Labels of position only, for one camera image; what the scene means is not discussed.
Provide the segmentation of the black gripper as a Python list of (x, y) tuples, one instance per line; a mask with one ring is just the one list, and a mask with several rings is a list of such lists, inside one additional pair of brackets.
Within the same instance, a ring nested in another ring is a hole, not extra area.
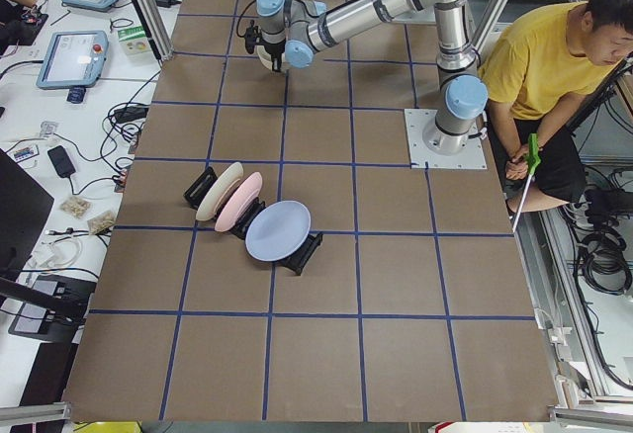
[(271, 69), (274, 72), (281, 71), (281, 56), (285, 50), (286, 34), (281, 28), (273, 31), (266, 31), (262, 25), (256, 25), (254, 20), (249, 21), (249, 25), (244, 33), (244, 46), (249, 54), (254, 54), (257, 46), (271, 56)]

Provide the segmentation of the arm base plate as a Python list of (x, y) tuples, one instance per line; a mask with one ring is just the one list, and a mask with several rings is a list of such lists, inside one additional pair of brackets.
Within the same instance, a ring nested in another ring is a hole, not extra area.
[(404, 109), (409, 164), (414, 169), (487, 170), (483, 139), (477, 124), (462, 135), (437, 126), (434, 109)]

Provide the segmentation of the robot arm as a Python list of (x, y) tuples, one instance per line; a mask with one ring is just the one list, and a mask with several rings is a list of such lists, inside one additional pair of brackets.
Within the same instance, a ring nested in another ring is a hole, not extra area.
[(432, 12), (440, 108), (423, 131), (426, 146), (453, 155), (462, 150), (488, 101), (477, 74), (479, 55), (468, 37), (467, 0), (350, 0), (332, 9), (317, 1), (254, 0), (257, 17), (241, 34), (274, 72), (309, 67), (317, 53), (344, 42), (383, 39), (385, 27), (406, 28), (412, 16)]

